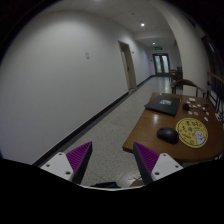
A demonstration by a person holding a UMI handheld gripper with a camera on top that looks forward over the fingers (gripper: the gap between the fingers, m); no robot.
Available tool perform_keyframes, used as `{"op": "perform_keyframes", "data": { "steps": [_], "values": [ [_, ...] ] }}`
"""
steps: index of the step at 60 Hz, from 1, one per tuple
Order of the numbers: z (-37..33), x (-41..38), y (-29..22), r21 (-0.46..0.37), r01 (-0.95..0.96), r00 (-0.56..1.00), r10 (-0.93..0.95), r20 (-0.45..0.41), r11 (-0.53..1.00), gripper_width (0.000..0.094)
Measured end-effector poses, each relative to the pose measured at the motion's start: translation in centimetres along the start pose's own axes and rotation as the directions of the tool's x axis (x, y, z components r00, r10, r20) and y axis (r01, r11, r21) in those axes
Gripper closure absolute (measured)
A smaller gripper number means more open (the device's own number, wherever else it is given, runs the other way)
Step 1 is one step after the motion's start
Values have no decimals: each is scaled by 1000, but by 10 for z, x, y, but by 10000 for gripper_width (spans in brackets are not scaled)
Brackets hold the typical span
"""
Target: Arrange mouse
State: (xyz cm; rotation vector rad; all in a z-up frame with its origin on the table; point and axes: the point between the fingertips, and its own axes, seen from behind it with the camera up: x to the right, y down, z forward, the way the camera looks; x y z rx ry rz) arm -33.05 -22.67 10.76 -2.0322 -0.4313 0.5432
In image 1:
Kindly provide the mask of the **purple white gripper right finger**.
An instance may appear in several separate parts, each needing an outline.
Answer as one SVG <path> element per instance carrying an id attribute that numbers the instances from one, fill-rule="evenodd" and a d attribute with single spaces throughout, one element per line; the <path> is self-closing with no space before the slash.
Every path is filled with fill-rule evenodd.
<path id="1" fill-rule="evenodd" d="M 133 153 L 145 185 L 182 169 L 167 153 L 157 154 L 146 146 L 134 142 Z"/>

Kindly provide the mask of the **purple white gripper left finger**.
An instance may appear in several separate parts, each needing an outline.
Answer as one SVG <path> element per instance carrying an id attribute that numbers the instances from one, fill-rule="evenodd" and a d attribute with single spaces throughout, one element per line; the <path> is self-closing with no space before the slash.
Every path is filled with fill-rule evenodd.
<path id="1" fill-rule="evenodd" d="M 92 142 L 87 142 L 68 153 L 58 152 L 41 168 L 65 180 L 80 184 L 92 151 Z"/>

